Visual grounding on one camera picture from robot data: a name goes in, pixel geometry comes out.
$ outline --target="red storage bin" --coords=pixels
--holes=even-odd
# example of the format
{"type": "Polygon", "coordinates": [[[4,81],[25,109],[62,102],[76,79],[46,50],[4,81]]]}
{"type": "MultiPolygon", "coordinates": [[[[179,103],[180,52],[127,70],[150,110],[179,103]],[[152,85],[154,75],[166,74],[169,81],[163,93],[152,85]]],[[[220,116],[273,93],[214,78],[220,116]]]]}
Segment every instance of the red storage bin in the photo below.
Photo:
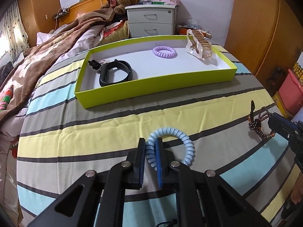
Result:
{"type": "Polygon", "coordinates": [[[285,108],[296,115],[303,105],[303,88],[295,74],[288,69],[288,75],[279,89],[285,108]]]}

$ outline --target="beaded bracelet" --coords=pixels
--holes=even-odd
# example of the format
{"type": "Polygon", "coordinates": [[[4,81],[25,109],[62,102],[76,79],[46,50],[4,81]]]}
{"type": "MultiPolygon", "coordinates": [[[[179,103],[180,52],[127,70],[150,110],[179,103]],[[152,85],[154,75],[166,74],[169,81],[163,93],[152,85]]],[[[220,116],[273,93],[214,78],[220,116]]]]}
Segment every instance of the beaded bracelet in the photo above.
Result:
{"type": "Polygon", "coordinates": [[[256,134],[264,141],[264,140],[269,140],[272,137],[275,136],[275,132],[273,130],[271,130],[271,132],[269,134],[265,134],[262,130],[261,130],[261,122],[264,121],[265,119],[268,119],[272,113],[268,111],[267,107],[262,107],[260,109],[260,113],[258,115],[258,118],[254,120],[254,110],[255,110],[255,103],[254,101],[251,101],[251,111],[250,111],[250,115],[247,117],[248,121],[249,121],[249,128],[254,130],[256,132],[256,134]]]}

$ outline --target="black watch band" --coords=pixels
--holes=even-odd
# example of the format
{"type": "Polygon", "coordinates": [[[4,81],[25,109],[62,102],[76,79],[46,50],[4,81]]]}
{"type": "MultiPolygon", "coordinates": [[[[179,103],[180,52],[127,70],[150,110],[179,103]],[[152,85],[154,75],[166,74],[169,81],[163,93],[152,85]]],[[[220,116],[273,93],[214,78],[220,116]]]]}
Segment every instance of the black watch band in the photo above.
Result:
{"type": "Polygon", "coordinates": [[[132,80],[132,69],[131,66],[126,61],[115,59],[112,62],[108,62],[101,65],[100,78],[99,78],[99,84],[101,87],[116,84],[116,83],[127,82],[131,80],[132,80]],[[119,82],[108,83],[109,70],[113,68],[118,68],[122,71],[125,71],[127,73],[126,78],[119,82]]]}

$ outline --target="blue gripper pad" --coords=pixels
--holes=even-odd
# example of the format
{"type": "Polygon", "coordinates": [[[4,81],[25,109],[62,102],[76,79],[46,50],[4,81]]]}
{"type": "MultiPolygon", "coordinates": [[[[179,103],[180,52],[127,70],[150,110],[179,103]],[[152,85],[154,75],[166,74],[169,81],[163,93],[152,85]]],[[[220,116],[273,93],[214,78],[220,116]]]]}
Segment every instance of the blue gripper pad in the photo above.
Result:
{"type": "Polygon", "coordinates": [[[140,164],[140,172],[139,172],[139,175],[140,175],[140,178],[139,178],[140,188],[142,188],[142,184],[143,184],[145,156],[146,156],[146,145],[145,145],[145,141],[144,141],[144,146],[143,146],[143,150],[142,150],[142,157],[141,157],[141,164],[140,164]]]}
{"type": "Polygon", "coordinates": [[[161,189],[161,188],[162,188],[162,167],[161,167],[161,161],[160,161],[158,139],[156,139],[155,154],[156,154],[156,163],[157,163],[157,180],[158,180],[158,187],[159,187],[159,189],[161,189]]]}

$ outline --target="bedding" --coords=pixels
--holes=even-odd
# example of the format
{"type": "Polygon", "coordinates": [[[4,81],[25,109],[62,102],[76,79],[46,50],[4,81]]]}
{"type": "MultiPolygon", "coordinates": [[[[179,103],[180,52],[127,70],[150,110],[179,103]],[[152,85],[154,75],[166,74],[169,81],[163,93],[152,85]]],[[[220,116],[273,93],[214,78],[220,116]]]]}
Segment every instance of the bedding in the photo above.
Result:
{"type": "Polygon", "coordinates": [[[118,27],[115,31],[113,31],[111,34],[109,34],[107,37],[104,37],[101,40],[101,42],[97,41],[95,39],[93,45],[98,43],[96,45],[96,47],[98,47],[98,46],[101,46],[101,45],[110,44],[110,43],[113,43],[113,42],[128,39],[128,37],[129,37],[129,29],[128,29],[128,20],[127,20],[120,27],[118,27]]]}
{"type": "Polygon", "coordinates": [[[112,9],[93,11],[79,18],[73,27],[60,28],[54,37],[26,50],[26,58],[17,64],[1,86],[0,96],[11,86],[13,96],[7,108],[0,112],[0,204],[16,226],[22,219],[16,190],[16,156],[28,101],[51,65],[92,48],[93,38],[112,18],[112,9]]]}
{"type": "MultiPolygon", "coordinates": [[[[213,169],[272,225],[299,174],[294,153],[276,134],[263,142],[249,129],[250,102],[280,113],[257,79],[230,53],[231,82],[171,90],[83,109],[74,95],[87,52],[53,65],[36,89],[22,126],[17,184],[24,225],[40,214],[89,169],[110,169],[125,160],[140,137],[172,126],[195,146],[191,168],[213,169]]],[[[266,123],[264,132],[270,132],[266,123]]],[[[166,149],[182,159],[178,139],[164,138],[166,149]]],[[[146,162],[143,188],[127,190],[123,227],[154,227],[176,218],[174,192],[159,191],[156,172],[146,162]]]]}

